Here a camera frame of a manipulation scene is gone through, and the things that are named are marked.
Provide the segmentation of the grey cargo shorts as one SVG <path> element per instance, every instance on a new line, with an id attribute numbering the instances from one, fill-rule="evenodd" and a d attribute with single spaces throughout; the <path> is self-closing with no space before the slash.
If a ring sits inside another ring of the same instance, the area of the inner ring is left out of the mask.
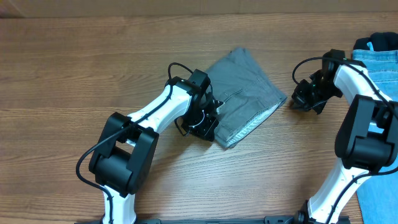
<path id="1" fill-rule="evenodd" d="M 215 140 L 232 148 L 279 109 L 287 96 L 263 72 L 250 51 L 238 47 L 206 70 L 217 108 Z"/>

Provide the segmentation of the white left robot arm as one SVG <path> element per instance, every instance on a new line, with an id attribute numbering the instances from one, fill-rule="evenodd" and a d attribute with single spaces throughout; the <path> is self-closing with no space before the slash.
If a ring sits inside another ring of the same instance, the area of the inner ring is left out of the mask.
<path id="1" fill-rule="evenodd" d="M 173 77 L 164 91 L 143 109 L 127 116 L 113 113 L 93 146 L 89 170 L 104 195 L 100 223 L 135 223 L 135 194 L 149 173 L 160 133 L 182 119 L 182 129 L 214 141 L 218 125 L 209 76 L 194 70 L 189 79 Z"/>

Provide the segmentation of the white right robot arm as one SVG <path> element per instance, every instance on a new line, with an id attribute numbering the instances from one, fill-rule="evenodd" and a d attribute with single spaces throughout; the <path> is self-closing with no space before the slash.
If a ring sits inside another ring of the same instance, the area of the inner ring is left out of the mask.
<path id="1" fill-rule="evenodd" d="M 291 223 L 349 223 L 340 213 L 360 186 L 397 159 L 397 102 L 370 79 L 365 64 L 331 49 L 321 69 L 296 83 L 292 108 L 320 114 L 332 97 L 345 97 L 349 109 L 335 138 L 337 159 L 317 193 L 305 201 Z"/>

